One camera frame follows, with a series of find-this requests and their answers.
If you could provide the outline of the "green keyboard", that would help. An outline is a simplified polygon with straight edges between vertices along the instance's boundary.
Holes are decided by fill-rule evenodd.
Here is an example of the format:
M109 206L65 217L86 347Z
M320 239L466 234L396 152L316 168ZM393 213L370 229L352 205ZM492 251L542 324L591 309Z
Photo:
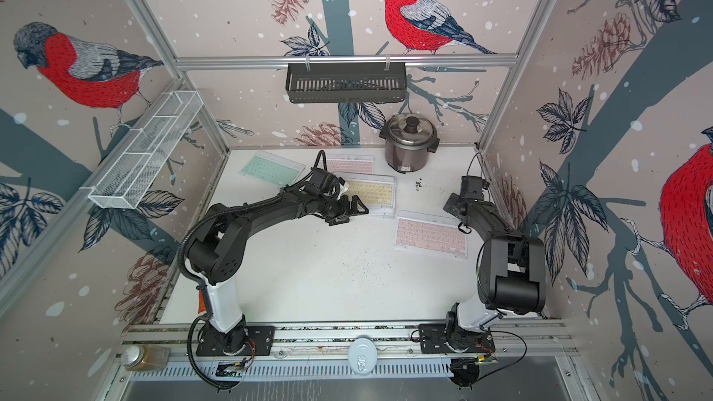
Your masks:
M284 188L293 185L306 167L287 158L258 150L254 156L241 168L243 176Z

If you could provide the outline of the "yellow keyboard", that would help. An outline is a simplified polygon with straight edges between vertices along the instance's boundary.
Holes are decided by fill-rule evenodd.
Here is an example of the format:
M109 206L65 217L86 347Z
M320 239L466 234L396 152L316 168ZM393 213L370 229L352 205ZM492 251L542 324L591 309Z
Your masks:
M393 176L342 174L348 185L346 195L358 198L366 205L370 216L395 217L397 183Z

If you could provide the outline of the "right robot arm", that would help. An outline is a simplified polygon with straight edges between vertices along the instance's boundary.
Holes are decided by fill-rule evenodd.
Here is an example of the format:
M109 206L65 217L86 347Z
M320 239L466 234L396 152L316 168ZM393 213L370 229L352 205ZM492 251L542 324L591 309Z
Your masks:
M475 232L483 244L476 255L476 293L447 312L446 344L457 353L480 345L486 328L506 311L523 316L540 313L546 303L543 241L510 226L492 202L480 176L463 176L460 192L444 211L459 220L463 234Z

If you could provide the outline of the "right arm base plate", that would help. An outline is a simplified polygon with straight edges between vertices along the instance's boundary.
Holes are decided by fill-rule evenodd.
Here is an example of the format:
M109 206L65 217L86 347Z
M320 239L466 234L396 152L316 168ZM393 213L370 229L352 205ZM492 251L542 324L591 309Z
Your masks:
M445 323L423 323L417 328L421 353L439 354L483 354L495 353L492 335L488 332L469 332L456 326L451 332Z

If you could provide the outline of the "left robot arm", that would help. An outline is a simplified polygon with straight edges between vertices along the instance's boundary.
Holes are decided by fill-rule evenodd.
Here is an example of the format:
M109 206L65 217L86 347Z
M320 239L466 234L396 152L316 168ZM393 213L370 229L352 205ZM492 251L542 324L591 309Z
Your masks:
M250 340L237 291L228 284L242 265L249 239L306 216L338 226L354 216L368 215L368 206L357 195L347 196L347 189L343 178L315 166L270 199L211 206L186 234L178 250L180 273L197 284L205 306L202 332L217 341L225 354L238 354Z

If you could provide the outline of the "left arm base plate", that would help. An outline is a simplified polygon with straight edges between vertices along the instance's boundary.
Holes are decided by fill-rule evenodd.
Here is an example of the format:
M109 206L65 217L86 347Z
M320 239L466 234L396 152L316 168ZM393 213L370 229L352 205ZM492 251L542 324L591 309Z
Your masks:
M199 330L197 356L269 356L274 335L273 326L238 325L224 333L208 323Z

